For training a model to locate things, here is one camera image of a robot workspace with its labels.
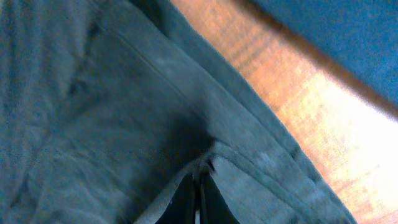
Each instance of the gray fabric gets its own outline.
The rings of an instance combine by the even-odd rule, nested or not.
[[[355,223],[171,3],[132,3],[3,3],[3,223],[153,222],[200,155],[242,223]]]

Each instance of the light brown surface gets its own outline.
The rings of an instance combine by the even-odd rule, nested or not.
[[[253,5],[172,0],[252,85],[359,223],[398,223],[398,112]]]

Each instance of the wooden surface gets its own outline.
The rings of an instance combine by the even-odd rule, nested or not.
[[[172,0],[252,85],[359,223],[398,223],[398,112],[244,1]]]

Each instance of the wrinkled fabric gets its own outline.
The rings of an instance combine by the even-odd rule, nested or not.
[[[241,223],[355,223],[170,2],[8,0],[0,16],[3,223],[153,223],[203,156]]]
[[[251,0],[398,106],[398,2]]]

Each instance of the garment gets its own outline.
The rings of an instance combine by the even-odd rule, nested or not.
[[[398,4],[251,0],[398,106]]]
[[[0,43],[3,223],[150,223],[198,156],[241,223],[355,223],[170,2],[8,0]]]

